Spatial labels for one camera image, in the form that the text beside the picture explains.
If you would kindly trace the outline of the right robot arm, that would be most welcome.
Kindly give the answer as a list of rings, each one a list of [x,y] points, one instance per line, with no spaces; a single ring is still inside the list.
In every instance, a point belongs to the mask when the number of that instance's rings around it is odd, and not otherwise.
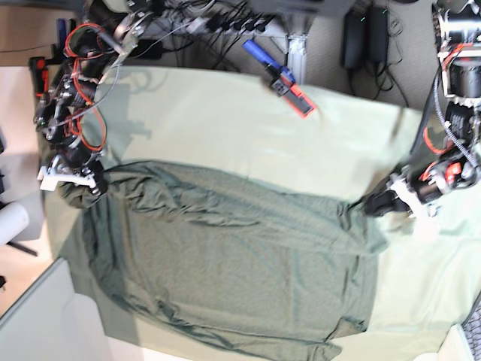
[[[70,183],[94,196],[106,192],[99,160],[104,146],[89,143],[81,122],[89,112],[98,111],[98,85],[110,70],[120,70],[164,4],[128,1],[127,11],[116,12],[104,1],[87,1],[80,24],[58,21],[61,43],[55,56],[29,59],[37,99],[33,122],[53,153],[38,172],[42,190]]]

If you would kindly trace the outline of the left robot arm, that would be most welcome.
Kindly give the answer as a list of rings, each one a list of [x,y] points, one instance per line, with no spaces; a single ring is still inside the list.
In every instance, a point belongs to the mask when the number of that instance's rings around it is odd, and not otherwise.
[[[435,1],[431,17],[439,68],[410,155],[425,144],[437,158],[423,171],[405,164],[391,173],[362,202],[371,217],[433,216],[440,197],[480,181],[480,3]]]

